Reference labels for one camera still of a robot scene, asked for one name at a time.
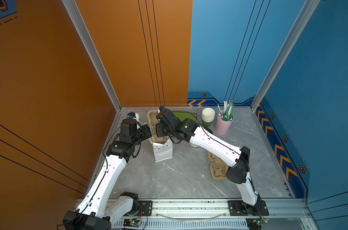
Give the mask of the cartoon animal paper gift bag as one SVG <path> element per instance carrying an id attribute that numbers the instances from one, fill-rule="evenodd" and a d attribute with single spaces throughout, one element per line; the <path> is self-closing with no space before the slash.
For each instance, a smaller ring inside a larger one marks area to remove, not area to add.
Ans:
<path id="1" fill-rule="evenodd" d="M 154 128 L 147 122 L 144 124 L 149 125 L 150 131 L 152 132 L 152 136 L 148 140 L 153 150 L 155 162 L 158 163 L 173 158 L 173 142 L 170 138 L 168 136 L 163 138 L 157 137 Z"/>

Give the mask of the white paper coffee cup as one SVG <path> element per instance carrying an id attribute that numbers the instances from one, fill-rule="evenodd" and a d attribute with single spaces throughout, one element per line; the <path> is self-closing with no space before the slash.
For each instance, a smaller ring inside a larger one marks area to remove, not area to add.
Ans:
<path id="1" fill-rule="evenodd" d="M 192 149 L 197 149 L 199 147 L 198 145 L 195 145 L 193 143 L 190 143 L 190 146 L 191 146 Z"/>

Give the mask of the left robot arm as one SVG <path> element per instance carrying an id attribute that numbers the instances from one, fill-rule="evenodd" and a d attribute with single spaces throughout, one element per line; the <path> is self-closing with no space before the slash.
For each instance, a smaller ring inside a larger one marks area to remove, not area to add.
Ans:
<path id="1" fill-rule="evenodd" d="M 127 213 L 138 211 L 138 195 L 124 192 L 118 201 L 107 208 L 115 183 L 130 158 L 136 158 L 141 143 L 152 136 L 147 124 L 139 123 L 137 113 L 128 113 L 104 154 L 105 161 L 95 182 L 75 211 L 68 211 L 62 226 L 67 230 L 110 230 L 112 224 Z"/>

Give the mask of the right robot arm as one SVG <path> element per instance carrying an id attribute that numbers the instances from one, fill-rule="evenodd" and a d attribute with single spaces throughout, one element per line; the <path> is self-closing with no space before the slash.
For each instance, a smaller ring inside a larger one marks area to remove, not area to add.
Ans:
<path id="1" fill-rule="evenodd" d="M 242 197 L 243 211 L 247 215 L 259 215 L 262 211 L 262 199 L 254 188 L 250 167 L 250 149 L 246 146 L 239 148 L 217 138 L 205 130 L 198 122 L 178 118 L 173 122 L 158 118 L 159 123 L 155 125 L 157 136 L 168 136 L 179 141 L 204 148 L 214 154 L 228 165 L 226 177 L 237 185 Z"/>

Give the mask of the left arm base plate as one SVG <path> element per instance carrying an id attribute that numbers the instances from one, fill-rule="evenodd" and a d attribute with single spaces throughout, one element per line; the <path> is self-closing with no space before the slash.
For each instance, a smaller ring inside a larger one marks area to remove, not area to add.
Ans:
<path id="1" fill-rule="evenodd" d="M 152 200 L 139 200 L 134 201 L 132 209 L 127 213 L 128 216 L 146 214 L 148 217 L 152 215 L 153 201 Z"/>

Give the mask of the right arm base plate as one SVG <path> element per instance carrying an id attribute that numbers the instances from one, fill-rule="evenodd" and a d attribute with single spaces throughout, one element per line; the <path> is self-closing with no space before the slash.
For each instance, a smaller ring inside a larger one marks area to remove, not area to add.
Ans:
<path id="1" fill-rule="evenodd" d="M 257 201 L 255 206 L 244 204 L 241 200 L 228 201 L 228 208 L 231 216 L 269 216 L 266 202 Z"/>

